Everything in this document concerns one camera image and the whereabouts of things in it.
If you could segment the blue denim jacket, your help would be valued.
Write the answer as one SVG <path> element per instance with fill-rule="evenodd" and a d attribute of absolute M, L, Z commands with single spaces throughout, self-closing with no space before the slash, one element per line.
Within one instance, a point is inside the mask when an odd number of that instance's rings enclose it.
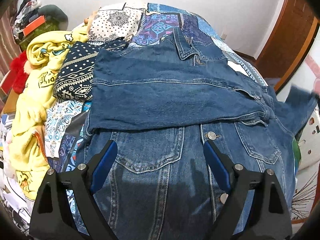
<path fill-rule="evenodd" d="M 222 209 L 207 140 L 248 170 L 274 170 L 292 202 L 293 140 L 316 94 L 293 86 L 278 101 L 272 87 L 233 70 L 213 42 L 179 28 L 154 46 L 99 51 L 92 94 L 76 159 L 117 143 L 95 200 L 119 239 L 204 238 Z"/>

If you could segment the orange box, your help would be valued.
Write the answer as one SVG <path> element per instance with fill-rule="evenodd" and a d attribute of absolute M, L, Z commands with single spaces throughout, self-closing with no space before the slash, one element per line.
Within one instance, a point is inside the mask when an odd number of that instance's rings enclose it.
<path fill-rule="evenodd" d="M 32 31 L 34 31 L 36 28 L 38 28 L 40 25 L 44 24 L 45 22 L 46 22 L 45 17 L 43 15 L 39 16 L 23 29 L 23 35 L 24 36 L 29 35 Z"/>

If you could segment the white wall socket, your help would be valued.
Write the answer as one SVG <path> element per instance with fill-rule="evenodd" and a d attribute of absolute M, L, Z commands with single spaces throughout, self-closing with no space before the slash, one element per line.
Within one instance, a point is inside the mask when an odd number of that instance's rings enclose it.
<path fill-rule="evenodd" d="M 222 40 L 225 40 L 226 37 L 227 37 L 227 34 L 226 34 L 226 33 L 222 33 L 221 36 L 220 36 L 220 38 L 221 38 Z"/>

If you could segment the white sliding wardrobe door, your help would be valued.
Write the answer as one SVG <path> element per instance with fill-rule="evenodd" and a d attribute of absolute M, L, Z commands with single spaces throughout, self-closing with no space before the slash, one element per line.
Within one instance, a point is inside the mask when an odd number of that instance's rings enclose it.
<path fill-rule="evenodd" d="M 278 93 L 278 100 L 283 101 L 292 86 L 319 93 L 319 34 L 295 74 Z M 292 200 L 291 221 L 295 227 L 306 221 L 319 200 L 319 107 L 313 110 L 297 142 L 302 160 Z"/>

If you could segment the blue patchwork bed cover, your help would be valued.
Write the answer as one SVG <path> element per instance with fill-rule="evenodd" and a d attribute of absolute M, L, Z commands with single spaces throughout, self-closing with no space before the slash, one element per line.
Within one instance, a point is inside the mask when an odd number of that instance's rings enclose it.
<path fill-rule="evenodd" d="M 175 28 L 179 28 L 184 36 L 191 37 L 194 41 L 213 42 L 223 52 L 233 70 L 265 85 L 263 78 L 253 66 L 242 60 L 221 41 L 204 19 L 167 5 L 150 3 L 138 9 L 128 6 L 120 10 L 100 9 L 89 29 L 87 43 L 106 43 L 122 39 L 128 43 L 126 48 L 154 46 L 159 44 L 163 37 L 170 35 Z M 51 155 L 49 164 L 59 172 L 71 171 L 79 164 L 88 162 L 77 161 L 76 156 L 84 141 L 84 127 L 91 104 L 92 100 L 57 99 L 57 103 L 48 109 L 45 150 Z"/>

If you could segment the yellow printed blanket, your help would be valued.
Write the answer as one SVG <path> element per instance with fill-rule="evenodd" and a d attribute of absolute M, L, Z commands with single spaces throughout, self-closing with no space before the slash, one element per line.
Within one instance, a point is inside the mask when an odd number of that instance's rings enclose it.
<path fill-rule="evenodd" d="M 47 109 L 56 101 L 53 97 L 55 80 L 72 45 L 86 41 L 86 26 L 72 31 L 49 31 L 35 37 L 25 51 L 27 64 L 33 69 L 16 102 L 9 161 L 23 194 L 30 200 L 36 199 L 49 169 L 42 132 Z"/>

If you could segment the green patterned storage bag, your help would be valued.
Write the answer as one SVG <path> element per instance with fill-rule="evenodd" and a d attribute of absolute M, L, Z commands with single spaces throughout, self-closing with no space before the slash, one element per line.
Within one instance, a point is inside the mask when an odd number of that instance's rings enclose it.
<path fill-rule="evenodd" d="M 19 42 L 19 46 L 21 51 L 25 51 L 27 49 L 28 44 L 37 36 L 49 32 L 49 31 L 56 31 L 59 30 L 59 24 L 56 21 L 49 21 L 46 23 L 43 23 L 39 27 L 37 27 L 35 30 L 33 30 L 31 33 L 29 33 L 27 36 L 25 36 L 21 42 Z"/>

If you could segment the brown wooden door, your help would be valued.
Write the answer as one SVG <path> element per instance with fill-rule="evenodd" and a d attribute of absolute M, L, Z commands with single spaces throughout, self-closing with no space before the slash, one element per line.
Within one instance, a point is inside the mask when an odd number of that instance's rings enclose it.
<path fill-rule="evenodd" d="M 275 26 L 255 66 L 265 80 L 273 80 L 279 92 L 302 63 L 319 29 L 306 0 L 284 0 Z"/>

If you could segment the striped red curtain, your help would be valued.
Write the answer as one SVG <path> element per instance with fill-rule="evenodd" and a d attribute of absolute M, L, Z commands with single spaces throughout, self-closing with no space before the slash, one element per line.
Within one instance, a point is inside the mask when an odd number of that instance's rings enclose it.
<path fill-rule="evenodd" d="M 1 76 L 10 70 L 10 64 L 21 53 L 12 34 L 11 20 L 17 12 L 18 0 L 13 0 L 1 18 Z"/>

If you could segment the red plush toy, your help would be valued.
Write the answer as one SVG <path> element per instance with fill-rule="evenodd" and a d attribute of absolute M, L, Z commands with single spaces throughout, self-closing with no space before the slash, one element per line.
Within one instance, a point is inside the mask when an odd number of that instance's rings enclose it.
<path fill-rule="evenodd" d="M 24 72 L 24 65 L 27 62 L 26 51 L 23 51 L 18 57 L 14 58 L 10 64 L 10 70 L 14 74 L 12 89 L 16 94 L 22 94 L 25 88 L 26 80 L 29 74 Z"/>

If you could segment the navy dotted patterned cloth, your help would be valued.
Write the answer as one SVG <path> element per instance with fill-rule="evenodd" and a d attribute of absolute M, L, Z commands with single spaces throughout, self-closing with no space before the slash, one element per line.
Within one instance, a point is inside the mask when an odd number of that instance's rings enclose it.
<path fill-rule="evenodd" d="M 101 50 L 121 51 L 128 46 L 122 39 L 106 43 L 76 42 L 67 53 L 54 83 L 58 100 L 90 101 L 95 59 Z"/>

